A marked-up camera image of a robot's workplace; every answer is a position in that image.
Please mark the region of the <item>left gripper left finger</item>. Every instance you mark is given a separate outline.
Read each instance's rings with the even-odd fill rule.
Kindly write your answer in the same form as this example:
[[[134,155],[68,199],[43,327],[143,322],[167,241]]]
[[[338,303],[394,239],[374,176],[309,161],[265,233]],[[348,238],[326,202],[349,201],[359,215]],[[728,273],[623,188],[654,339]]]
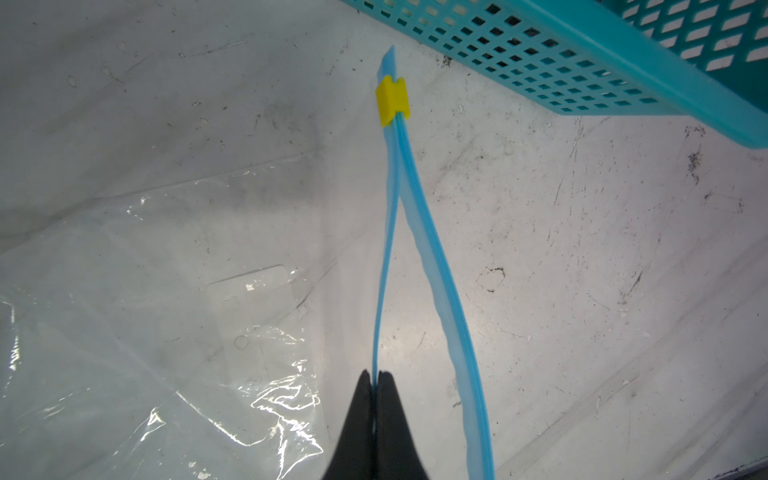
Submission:
[[[323,480],[374,478],[374,410],[370,374],[358,378],[336,449]]]

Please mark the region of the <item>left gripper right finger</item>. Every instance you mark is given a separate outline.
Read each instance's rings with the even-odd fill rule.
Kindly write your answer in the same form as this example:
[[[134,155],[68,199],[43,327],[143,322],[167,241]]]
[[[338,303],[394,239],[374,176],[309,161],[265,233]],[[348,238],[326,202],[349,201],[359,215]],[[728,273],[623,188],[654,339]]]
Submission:
[[[380,372],[374,400],[374,478],[427,479],[393,375]]]

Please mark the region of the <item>clear zip top bag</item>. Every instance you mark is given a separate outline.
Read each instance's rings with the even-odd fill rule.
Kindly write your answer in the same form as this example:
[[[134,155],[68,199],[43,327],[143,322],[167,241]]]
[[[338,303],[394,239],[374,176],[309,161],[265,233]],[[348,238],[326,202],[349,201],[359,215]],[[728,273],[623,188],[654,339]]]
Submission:
[[[322,479],[367,370],[428,478],[493,478],[409,107],[389,50],[328,147],[100,200],[4,253],[2,477]]]

